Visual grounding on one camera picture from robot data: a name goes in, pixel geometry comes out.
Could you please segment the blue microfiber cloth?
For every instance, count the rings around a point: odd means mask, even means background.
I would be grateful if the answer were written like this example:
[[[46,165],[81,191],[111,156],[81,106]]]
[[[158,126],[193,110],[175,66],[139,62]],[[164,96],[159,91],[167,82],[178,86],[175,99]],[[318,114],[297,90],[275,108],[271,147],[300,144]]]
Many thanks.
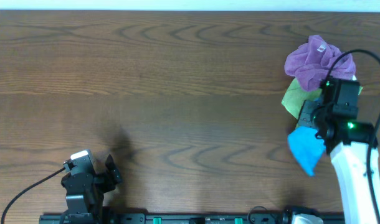
[[[324,140],[317,139],[317,130],[299,126],[288,135],[287,141],[291,153],[307,175],[315,175],[314,168],[325,152]]]

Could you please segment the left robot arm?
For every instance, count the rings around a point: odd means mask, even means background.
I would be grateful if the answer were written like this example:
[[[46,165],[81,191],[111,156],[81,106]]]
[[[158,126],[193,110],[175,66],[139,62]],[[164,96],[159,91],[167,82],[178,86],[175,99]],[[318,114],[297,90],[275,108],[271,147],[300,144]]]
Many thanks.
[[[60,216],[61,223],[118,223],[118,215],[103,206],[104,194],[116,189],[122,177],[113,157],[105,161],[106,170],[96,173],[88,151],[72,156],[64,164],[68,174],[61,185],[66,189],[67,210]]]

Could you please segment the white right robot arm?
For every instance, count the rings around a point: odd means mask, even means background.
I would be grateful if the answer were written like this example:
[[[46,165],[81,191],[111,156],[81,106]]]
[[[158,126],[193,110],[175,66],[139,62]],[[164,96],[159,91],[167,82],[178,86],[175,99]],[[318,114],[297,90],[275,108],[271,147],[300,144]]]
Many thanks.
[[[327,153],[340,187],[346,223],[380,223],[378,142],[371,123],[357,121],[358,108],[349,100],[304,100],[288,145],[301,168],[313,176]]]

